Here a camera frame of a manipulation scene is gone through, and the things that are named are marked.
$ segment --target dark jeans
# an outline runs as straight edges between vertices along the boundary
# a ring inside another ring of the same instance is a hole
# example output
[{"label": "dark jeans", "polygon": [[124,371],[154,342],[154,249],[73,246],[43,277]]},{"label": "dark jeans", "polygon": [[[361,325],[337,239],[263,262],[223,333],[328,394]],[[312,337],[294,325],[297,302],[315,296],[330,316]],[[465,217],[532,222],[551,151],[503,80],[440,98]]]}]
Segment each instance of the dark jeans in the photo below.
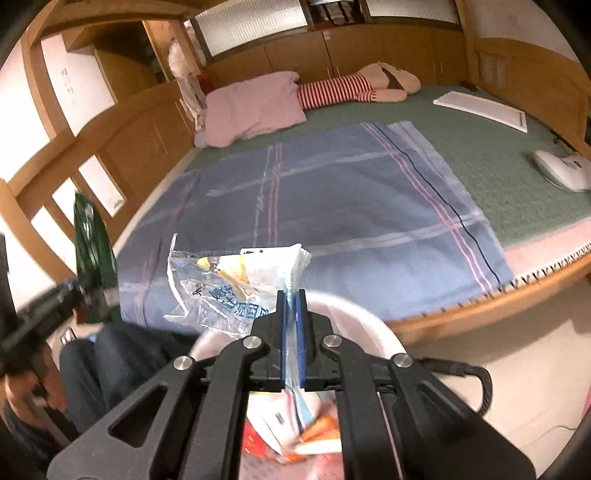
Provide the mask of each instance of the dark jeans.
[{"label": "dark jeans", "polygon": [[67,417],[84,433],[168,363],[187,355],[196,338],[110,323],[95,343],[68,343],[60,354]]}]

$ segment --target plastic bag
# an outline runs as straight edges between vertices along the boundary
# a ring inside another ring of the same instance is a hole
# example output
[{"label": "plastic bag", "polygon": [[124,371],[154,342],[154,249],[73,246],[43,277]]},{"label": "plastic bag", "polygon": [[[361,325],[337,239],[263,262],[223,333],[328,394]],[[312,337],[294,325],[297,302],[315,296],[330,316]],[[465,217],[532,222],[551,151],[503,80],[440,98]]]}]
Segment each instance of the plastic bag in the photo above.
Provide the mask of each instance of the plastic bag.
[{"label": "plastic bag", "polygon": [[85,323],[121,321],[117,260],[109,235],[92,202],[79,193],[74,201],[74,248],[78,275],[97,272],[102,286],[86,299],[77,317]]},{"label": "plastic bag", "polygon": [[176,234],[167,275],[178,306],[164,317],[234,338],[250,334],[255,318],[275,311],[278,290],[289,298],[310,263],[310,254],[300,244],[199,258],[176,251],[175,242]]}]

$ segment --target green mattress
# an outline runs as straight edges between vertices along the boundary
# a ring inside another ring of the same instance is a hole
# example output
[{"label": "green mattress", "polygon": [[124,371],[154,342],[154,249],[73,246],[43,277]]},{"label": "green mattress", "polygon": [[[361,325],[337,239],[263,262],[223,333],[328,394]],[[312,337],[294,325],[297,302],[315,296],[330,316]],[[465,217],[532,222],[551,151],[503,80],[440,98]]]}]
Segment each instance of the green mattress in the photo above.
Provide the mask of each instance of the green mattress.
[{"label": "green mattress", "polygon": [[[531,161],[535,150],[564,156],[553,135],[527,117],[528,133],[442,106],[433,100],[460,87],[424,87],[402,103],[343,103],[306,112],[308,121],[287,130],[196,154],[188,169],[227,155],[311,132],[360,122],[411,121],[433,144],[482,209],[504,247],[556,230],[591,215],[591,194],[560,190]],[[490,95],[480,96],[497,100]]]}]

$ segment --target pink pillow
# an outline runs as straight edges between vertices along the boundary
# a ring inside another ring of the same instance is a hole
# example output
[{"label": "pink pillow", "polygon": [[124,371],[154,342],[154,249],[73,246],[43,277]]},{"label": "pink pillow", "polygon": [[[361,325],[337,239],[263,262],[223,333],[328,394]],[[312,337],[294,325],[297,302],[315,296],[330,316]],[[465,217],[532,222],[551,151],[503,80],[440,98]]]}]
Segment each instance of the pink pillow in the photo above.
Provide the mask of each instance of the pink pillow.
[{"label": "pink pillow", "polygon": [[276,72],[207,95],[205,131],[212,147],[268,134],[306,121],[297,99],[296,72]]}]

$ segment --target green bottle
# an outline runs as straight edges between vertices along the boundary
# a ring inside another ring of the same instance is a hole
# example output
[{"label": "green bottle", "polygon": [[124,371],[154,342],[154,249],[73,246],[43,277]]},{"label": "green bottle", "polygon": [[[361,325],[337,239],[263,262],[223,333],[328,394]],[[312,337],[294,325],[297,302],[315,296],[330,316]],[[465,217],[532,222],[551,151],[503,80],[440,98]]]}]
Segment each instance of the green bottle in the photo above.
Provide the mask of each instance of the green bottle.
[{"label": "green bottle", "polygon": [[79,193],[74,201],[74,247],[78,275],[94,273],[100,280],[100,288],[89,294],[82,309],[84,322],[120,322],[117,260],[99,212]]}]

